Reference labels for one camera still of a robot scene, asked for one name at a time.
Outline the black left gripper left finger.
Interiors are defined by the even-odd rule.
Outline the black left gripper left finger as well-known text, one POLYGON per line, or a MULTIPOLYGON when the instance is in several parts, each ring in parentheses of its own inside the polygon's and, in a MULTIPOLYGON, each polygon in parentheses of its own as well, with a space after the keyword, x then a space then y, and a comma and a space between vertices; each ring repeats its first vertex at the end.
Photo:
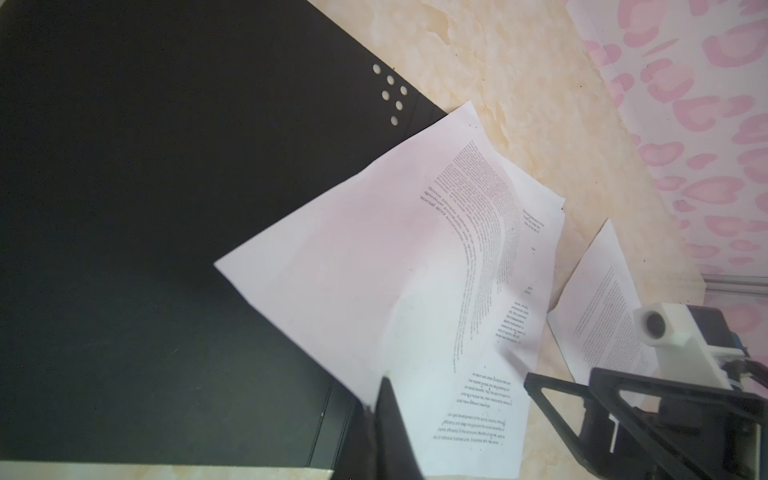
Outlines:
POLYGON ((375 416, 358 404, 348 425, 335 464, 332 480, 373 480, 377 478, 375 416))

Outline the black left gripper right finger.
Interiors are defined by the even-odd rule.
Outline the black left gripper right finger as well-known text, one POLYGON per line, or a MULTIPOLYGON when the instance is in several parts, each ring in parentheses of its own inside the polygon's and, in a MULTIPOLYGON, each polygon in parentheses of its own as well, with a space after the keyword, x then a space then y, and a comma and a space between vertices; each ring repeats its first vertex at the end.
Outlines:
POLYGON ((384 377, 374 412, 375 479, 422 480, 393 385, 384 377))

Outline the printed paper sheet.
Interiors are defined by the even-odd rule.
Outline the printed paper sheet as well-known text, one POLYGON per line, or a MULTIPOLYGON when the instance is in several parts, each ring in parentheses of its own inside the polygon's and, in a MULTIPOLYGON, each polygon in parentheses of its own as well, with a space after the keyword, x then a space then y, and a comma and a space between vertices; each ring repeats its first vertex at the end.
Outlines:
POLYGON ((219 259, 259 313, 354 393, 392 383, 437 422, 496 318, 550 258, 563 199, 501 156, 465 104, 219 259))
POLYGON ((547 316, 576 383, 588 384, 594 368, 640 376, 658 369, 656 354, 635 326, 640 307, 618 236, 606 221, 547 316))

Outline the printed paper sheet corner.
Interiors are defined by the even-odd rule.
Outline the printed paper sheet corner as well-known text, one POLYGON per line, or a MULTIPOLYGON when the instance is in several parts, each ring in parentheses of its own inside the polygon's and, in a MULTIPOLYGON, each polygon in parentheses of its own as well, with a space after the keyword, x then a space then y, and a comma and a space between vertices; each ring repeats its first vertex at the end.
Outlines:
POLYGON ((386 373, 425 475, 518 474, 563 204, 470 143, 388 220, 386 373))

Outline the grey and black file folder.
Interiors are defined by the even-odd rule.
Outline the grey and black file folder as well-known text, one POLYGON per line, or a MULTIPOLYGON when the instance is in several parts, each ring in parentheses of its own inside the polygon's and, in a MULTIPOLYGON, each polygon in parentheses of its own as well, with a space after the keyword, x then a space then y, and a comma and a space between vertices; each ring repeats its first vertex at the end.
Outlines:
POLYGON ((331 469, 360 403, 215 262, 443 111, 306 1, 1 7, 1 456, 331 469))

